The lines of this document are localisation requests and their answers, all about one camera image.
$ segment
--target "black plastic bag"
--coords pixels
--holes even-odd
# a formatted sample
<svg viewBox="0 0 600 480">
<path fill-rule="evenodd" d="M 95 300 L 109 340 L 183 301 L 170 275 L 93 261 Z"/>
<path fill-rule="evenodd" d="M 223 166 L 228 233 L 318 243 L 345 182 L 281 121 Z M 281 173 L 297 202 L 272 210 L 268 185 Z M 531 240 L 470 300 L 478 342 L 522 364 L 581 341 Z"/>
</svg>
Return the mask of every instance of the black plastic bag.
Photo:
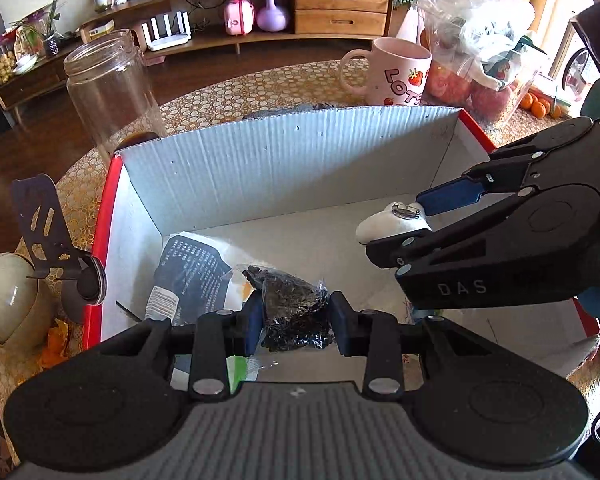
<svg viewBox="0 0 600 480">
<path fill-rule="evenodd" d="M 325 348 L 333 341 L 327 318 L 329 293 L 322 283 L 313 286 L 281 270 L 249 266 L 242 272 L 262 293 L 265 336 L 270 351 L 302 346 Z"/>
</svg>

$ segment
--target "jar of snacks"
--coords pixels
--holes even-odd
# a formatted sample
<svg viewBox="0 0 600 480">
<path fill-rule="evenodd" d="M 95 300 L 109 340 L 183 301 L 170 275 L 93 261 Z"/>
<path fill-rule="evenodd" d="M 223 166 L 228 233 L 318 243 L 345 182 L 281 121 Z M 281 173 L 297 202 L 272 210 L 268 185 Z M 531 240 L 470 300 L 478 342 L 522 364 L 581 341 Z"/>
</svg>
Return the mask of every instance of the jar of snacks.
<svg viewBox="0 0 600 480">
<path fill-rule="evenodd" d="M 0 36 L 0 85 L 4 85 L 13 77 L 16 66 L 16 56 L 13 52 L 13 42 Z"/>
</svg>

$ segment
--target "glass jar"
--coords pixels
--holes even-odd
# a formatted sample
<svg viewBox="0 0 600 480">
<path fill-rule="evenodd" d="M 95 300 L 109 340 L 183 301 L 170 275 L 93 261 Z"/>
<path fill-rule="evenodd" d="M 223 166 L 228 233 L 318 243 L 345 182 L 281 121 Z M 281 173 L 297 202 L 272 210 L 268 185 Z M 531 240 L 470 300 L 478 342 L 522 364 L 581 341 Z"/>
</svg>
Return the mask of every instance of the glass jar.
<svg viewBox="0 0 600 480">
<path fill-rule="evenodd" d="M 132 144 L 130 137 L 165 134 L 142 53 L 129 30 L 78 47 L 64 60 L 64 71 L 71 101 L 105 162 L 123 141 Z"/>
<path fill-rule="evenodd" d="M 4 85 L 13 77 L 16 67 L 16 56 L 13 51 L 13 41 L 0 36 L 0 85 Z"/>
</svg>

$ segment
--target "small pot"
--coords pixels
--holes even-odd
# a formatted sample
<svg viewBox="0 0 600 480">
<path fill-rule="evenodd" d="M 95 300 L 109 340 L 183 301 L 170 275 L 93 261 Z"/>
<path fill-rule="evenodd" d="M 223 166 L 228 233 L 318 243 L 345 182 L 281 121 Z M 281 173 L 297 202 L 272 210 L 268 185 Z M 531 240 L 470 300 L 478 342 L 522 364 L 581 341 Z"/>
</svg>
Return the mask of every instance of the small pot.
<svg viewBox="0 0 600 480">
<path fill-rule="evenodd" d="M 42 42 L 45 46 L 45 54 L 47 57 L 57 56 L 60 51 L 58 47 L 58 40 L 56 39 L 56 35 L 49 36 Z"/>
<path fill-rule="evenodd" d="M 105 12 L 113 5 L 112 0 L 93 0 L 93 10 L 96 12 Z"/>
</svg>

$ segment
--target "cardboard box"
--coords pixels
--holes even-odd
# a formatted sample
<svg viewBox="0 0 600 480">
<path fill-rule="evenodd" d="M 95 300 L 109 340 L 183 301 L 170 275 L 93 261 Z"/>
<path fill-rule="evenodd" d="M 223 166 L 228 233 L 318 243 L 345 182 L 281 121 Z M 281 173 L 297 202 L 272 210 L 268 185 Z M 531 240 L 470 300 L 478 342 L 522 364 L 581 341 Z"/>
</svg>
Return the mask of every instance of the cardboard box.
<svg viewBox="0 0 600 480">
<path fill-rule="evenodd" d="M 341 290 L 354 309 L 378 308 L 404 322 L 395 269 L 378 269 L 354 238 L 356 226 L 389 202 L 488 160 L 493 145 L 463 110 L 362 107 L 219 124 L 121 150 L 102 197 L 93 254 L 107 295 L 88 306 L 84 344 L 143 318 L 163 241 L 196 231 L 309 282 Z M 430 219 L 434 229 L 503 196 Z M 491 340 L 567 375 L 596 344 L 597 324 L 573 301 L 445 311 Z M 360 380 L 364 358 L 323 351 L 277 354 L 263 380 Z"/>
<path fill-rule="evenodd" d="M 109 20 L 104 25 L 92 28 L 89 31 L 89 39 L 90 41 L 97 40 L 105 34 L 109 34 L 114 28 L 116 28 L 116 24 L 113 22 L 113 20 Z"/>
</svg>

